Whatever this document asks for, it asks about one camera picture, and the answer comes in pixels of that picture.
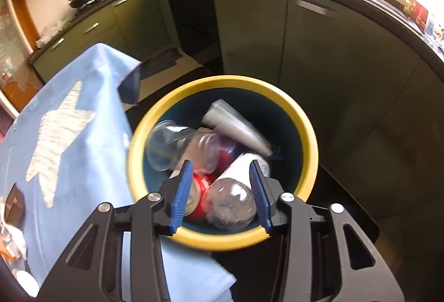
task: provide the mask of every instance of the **star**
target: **star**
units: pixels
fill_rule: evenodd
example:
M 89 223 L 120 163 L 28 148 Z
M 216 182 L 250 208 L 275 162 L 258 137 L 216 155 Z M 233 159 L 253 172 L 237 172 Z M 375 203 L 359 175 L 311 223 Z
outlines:
M 92 111 L 75 109 L 81 89 L 82 82 L 78 81 L 60 106 L 42 117 L 37 145 L 26 171 L 27 182 L 39 175 L 40 189 L 48 208 L 53 206 L 63 152 L 95 115 Z

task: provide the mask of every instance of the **metal screw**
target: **metal screw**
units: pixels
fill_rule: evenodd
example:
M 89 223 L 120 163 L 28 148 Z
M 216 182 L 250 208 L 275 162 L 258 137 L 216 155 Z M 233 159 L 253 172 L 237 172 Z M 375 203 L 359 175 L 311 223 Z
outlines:
M 102 203 L 99 205 L 99 212 L 108 212 L 111 209 L 111 206 L 109 203 Z
M 148 199 L 152 202 L 157 202 L 162 198 L 161 194 L 158 192 L 152 192 L 148 195 Z
M 291 193 L 285 192 L 281 194 L 281 199 L 285 202 L 294 201 L 294 196 Z
M 344 206 L 339 203 L 333 203 L 330 208 L 335 213 L 342 213 L 344 211 Z

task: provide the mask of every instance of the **plastic bottle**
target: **plastic bottle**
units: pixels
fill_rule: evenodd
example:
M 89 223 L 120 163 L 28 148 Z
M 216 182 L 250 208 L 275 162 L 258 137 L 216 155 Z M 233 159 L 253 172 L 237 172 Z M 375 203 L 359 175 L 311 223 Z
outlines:
M 203 195 L 206 219 L 222 230 L 247 227 L 256 215 L 256 204 L 249 182 L 249 165 L 253 160 L 265 177 L 270 176 L 268 163 L 258 154 L 241 154 Z

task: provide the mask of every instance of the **white bottle label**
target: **white bottle label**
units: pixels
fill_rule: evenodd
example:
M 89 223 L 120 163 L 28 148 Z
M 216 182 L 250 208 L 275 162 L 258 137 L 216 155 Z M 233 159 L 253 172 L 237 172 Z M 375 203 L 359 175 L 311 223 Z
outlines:
M 259 167 L 261 168 L 264 176 L 270 177 L 270 166 L 265 159 L 263 159 L 259 154 L 244 153 L 238 156 L 236 160 L 234 160 L 234 162 L 230 164 L 229 167 L 216 180 L 222 178 L 232 178 L 251 189 L 251 184 L 249 181 L 249 166 L 254 160 L 258 161 Z

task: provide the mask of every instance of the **round bucket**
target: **round bucket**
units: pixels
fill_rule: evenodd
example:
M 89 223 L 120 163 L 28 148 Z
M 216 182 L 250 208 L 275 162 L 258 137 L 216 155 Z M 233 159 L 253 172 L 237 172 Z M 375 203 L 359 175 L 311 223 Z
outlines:
M 280 161 L 271 162 L 271 177 L 284 191 L 306 201 L 318 167 L 318 150 L 313 127 L 299 105 L 271 84 L 239 75 L 218 75 L 187 83 L 160 99 L 136 128 L 128 153 L 128 181 L 135 201 L 157 191 L 171 171 L 155 171 L 146 161 L 144 146 L 152 128 L 162 120 L 198 128 L 210 105 L 223 99 L 250 121 L 279 150 Z M 237 233 L 218 230 L 209 224 L 184 220 L 171 238 L 191 248 L 227 251 L 251 246 L 269 235 L 256 217 Z

